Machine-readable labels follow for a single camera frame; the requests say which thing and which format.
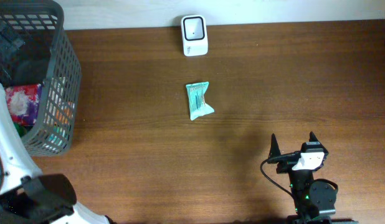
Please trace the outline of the mint green wipes pack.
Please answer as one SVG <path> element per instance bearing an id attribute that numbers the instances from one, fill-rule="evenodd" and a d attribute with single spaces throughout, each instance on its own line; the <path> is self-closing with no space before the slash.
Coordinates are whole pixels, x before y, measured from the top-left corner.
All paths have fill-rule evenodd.
<path id="1" fill-rule="evenodd" d="M 205 93 L 209 82 L 187 84 L 186 90 L 189 104 L 189 117 L 191 121 L 196 118 L 215 112 L 214 108 L 206 103 Z"/>

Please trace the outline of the red purple tissue pack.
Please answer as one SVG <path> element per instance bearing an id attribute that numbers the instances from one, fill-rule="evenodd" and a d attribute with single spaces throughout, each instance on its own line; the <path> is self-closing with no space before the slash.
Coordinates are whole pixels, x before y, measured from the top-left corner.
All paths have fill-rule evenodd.
<path id="1" fill-rule="evenodd" d="M 11 86 L 5 93 L 12 121 L 21 126 L 33 126 L 38 117 L 42 85 Z"/>

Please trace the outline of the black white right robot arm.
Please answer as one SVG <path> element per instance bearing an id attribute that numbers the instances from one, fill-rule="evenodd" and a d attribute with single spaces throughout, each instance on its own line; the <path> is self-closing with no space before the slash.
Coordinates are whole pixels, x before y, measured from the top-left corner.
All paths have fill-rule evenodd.
<path id="1" fill-rule="evenodd" d="M 332 219 L 331 216 L 336 213 L 338 185 L 330 180 L 313 177 L 313 173 L 323 167 L 328 155 L 328 150 L 313 132 L 299 151 L 287 154 L 281 153 L 276 135 L 272 134 L 269 156 L 261 163 L 260 171 L 267 180 L 293 199 L 296 214 L 287 217 L 287 223 L 356 223 L 348 218 Z M 264 172 L 265 163 L 276 164 L 277 174 L 288 174 L 288 190 Z"/>

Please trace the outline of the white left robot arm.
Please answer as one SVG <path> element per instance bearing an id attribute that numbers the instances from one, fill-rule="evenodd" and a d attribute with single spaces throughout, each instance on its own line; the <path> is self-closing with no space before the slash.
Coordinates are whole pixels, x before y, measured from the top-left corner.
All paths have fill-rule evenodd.
<path id="1" fill-rule="evenodd" d="M 104 223 L 77 200 L 63 174 L 45 175 L 14 127 L 0 83 L 0 223 Z"/>

